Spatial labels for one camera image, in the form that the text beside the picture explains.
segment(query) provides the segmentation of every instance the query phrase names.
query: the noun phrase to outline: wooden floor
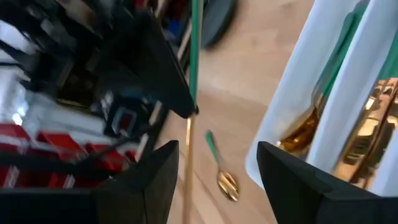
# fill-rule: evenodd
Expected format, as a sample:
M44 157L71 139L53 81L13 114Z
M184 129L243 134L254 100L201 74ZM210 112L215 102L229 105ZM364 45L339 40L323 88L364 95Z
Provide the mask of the wooden floor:
M246 174L244 159L293 51L312 0L240 0L226 36L200 55L194 138L192 223L276 223L265 191ZM159 145L180 141L180 170L169 224L182 222L186 120L168 117ZM204 134L212 130L241 186L238 202L216 184L217 166Z

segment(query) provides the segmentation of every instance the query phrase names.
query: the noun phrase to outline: white object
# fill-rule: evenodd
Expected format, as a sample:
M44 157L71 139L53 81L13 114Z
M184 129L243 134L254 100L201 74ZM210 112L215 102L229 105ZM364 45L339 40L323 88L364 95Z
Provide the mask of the white object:
M398 196L398 130L392 135L370 192L383 197Z
M307 162L331 173L377 80L398 26L398 1L370 1L323 111Z
M312 90L341 32L346 15L358 0L317 0L303 27L268 112L246 157L246 172L261 188L257 143L276 143L310 107Z

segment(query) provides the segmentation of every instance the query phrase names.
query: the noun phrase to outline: utensil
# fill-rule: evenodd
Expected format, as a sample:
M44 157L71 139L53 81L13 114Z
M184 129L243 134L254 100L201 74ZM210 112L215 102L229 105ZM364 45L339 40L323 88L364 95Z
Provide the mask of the utensil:
M336 163L334 175L369 189L396 129L398 118L398 32L379 73L378 81Z
M285 137L277 142L277 146L281 149L296 155L304 154L307 151L315 135L320 116L323 113L323 109L331 89L333 88L341 64L343 63L356 29L359 26L366 6L367 4L365 2L360 2L353 12L347 14L335 48L312 92L312 104L308 109L308 111L310 111L310 113L308 113L309 116L303 115L302 117L305 118L304 122L301 121L301 124L295 123L292 125Z
M192 36L190 49L189 92L193 105L197 109L199 49L201 41L201 23L203 17L203 0L192 0ZM187 122L187 162L185 163L185 183L183 188L182 223L191 222L192 176L193 176L193 132L196 114L191 114Z
M206 132L206 141L209 145L211 152L213 153L214 159L218 165L218 173L217 173L217 183L220 187L221 192L227 197L229 200L233 202L237 202L239 200L239 185L233 175L231 175L224 168L224 162L220 156L220 152L216 147L214 135L211 131Z

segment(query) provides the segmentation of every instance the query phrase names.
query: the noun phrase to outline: gold spoon head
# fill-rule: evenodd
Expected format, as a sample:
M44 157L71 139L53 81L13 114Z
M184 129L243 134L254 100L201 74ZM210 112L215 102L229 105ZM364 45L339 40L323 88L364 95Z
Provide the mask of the gold spoon head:
M239 185L231 174L220 170L217 175L217 183L220 190L229 200L233 202L239 200Z

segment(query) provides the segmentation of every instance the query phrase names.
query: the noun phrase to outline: gold spoon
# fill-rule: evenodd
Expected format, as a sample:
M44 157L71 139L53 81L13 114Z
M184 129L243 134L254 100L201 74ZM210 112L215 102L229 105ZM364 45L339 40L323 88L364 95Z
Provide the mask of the gold spoon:
M213 153L214 159L216 160L218 165L218 186L220 187L220 190L225 195L225 197L233 202L237 202L239 200L238 182L221 165L222 158L220 156L220 152L217 150L217 147L215 145L213 133L211 131L207 131L205 137L207 144L209 145L211 152Z

